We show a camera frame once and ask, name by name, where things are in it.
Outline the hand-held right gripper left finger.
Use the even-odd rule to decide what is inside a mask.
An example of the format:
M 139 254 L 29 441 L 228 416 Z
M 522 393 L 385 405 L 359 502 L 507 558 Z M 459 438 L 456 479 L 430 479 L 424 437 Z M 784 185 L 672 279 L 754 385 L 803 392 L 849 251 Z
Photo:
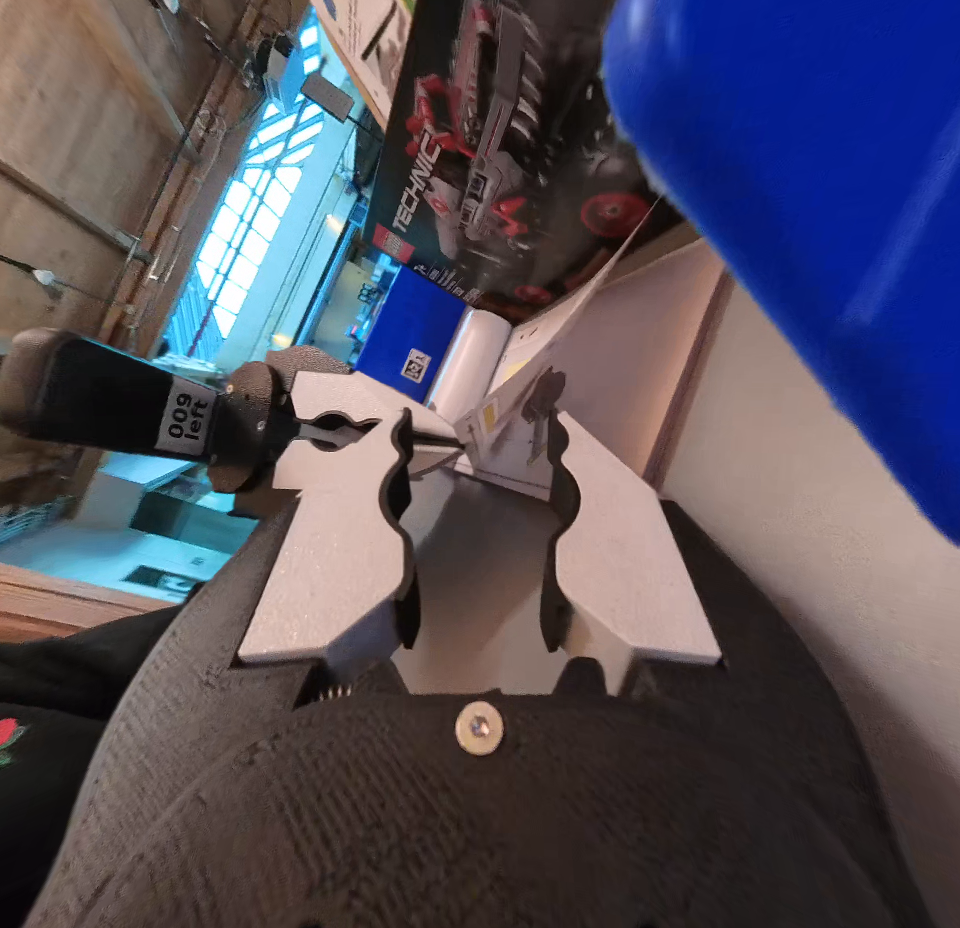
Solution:
M 411 649 L 421 629 L 411 503 L 408 409 L 387 420 L 398 465 L 381 495 L 297 492 L 296 507 L 237 656 L 246 665 L 319 661 L 338 682 Z

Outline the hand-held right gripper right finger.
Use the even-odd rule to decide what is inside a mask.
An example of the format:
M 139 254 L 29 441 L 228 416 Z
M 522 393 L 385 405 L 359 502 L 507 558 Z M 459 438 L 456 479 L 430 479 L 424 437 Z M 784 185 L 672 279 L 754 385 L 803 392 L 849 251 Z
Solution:
M 649 660 L 713 666 L 722 650 L 661 507 L 640 476 L 566 411 L 552 412 L 547 545 L 539 608 L 550 652 L 594 661 L 608 694 Z

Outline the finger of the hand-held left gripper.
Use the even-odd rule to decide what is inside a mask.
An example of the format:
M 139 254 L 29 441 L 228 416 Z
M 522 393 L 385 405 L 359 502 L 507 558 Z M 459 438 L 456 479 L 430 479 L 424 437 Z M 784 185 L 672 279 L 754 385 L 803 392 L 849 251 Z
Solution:
M 381 495 L 399 464 L 397 420 L 319 420 L 300 426 L 276 462 L 271 487 Z
M 416 438 L 461 444 L 453 426 L 436 412 L 359 372 L 298 371 L 290 395 L 295 417 L 304 422 L 336 414 L 360 425 L 384 421 L 408 409 Z

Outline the building instruction booklet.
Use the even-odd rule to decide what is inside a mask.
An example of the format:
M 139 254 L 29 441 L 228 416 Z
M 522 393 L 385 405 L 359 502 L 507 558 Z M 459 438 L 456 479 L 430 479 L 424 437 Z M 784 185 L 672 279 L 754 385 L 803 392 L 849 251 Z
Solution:
M 549 486 L 546 420 L 531 406 L 540 378 L 565 382 L 555 402 L 598 442 L 658 485 L 732 281 L 689 222 L 630 242 L 573 294 L 512 329 L 488 391 L 465 417 L 478 423 L 480 467 L 447 467 L 538 500 Z

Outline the blue plastic bin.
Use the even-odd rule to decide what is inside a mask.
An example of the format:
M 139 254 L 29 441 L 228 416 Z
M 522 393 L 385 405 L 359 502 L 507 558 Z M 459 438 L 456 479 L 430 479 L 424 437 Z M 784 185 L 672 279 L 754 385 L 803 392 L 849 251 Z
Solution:
M 424 404 L 466 311 L 461 299 L 402 267 L 355 370 Z
M 959 0 L 617 0 L 619 127 L 959 534 Z

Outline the white roll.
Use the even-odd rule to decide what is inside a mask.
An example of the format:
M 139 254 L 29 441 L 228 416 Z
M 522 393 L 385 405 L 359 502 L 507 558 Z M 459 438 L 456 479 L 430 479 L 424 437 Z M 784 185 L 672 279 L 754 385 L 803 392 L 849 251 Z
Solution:
M 513 327 L 504 318 L 467 309 L 431 384 L 425 405 L 453 425 L 489 390 Z

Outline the large bright window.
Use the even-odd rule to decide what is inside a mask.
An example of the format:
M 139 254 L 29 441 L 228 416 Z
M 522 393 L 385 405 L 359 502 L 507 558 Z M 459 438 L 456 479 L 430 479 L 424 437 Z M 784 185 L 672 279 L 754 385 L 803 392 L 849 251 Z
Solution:
M 228 372 L 300 343 L 370 173 L 378 125 L 309 7 L 294 39 L 303 76 L 352 101 L 339 121 L 297 94 L 264 102 L 187 271 L 158 353 Z

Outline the dark hanging lamp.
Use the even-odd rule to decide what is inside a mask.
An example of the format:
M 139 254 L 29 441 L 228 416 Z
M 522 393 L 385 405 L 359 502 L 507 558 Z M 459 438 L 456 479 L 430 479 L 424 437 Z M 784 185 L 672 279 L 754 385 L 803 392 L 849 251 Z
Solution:
M 353 97 L 330 82 L 318 70 L 308 74 L 300 88 L 300 93 L 336 121 L 340 123 L 354 121 Z

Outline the black toy set box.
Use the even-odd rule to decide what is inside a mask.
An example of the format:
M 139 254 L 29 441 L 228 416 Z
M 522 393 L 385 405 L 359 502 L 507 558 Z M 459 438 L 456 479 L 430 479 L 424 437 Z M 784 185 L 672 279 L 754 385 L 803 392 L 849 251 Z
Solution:
M 616 1 L 416 0 L 366 241 L 519 324 L 686 231 L 606 98 Z

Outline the person's black clothing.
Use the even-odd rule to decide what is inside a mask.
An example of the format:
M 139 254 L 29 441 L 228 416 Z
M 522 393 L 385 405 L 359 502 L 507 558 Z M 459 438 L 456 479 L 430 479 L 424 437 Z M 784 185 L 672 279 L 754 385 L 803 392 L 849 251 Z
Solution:
M 1 925 L 21 926 L 62 845 L 106 724 L 173 605 L 1 646 Z

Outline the white cardboard box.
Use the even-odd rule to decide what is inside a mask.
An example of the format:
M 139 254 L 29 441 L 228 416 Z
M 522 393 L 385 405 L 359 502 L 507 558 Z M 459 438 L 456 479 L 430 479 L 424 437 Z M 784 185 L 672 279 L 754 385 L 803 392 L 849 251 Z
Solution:
M 309 0 L 367 108 L 388 126 L 416 0 Z

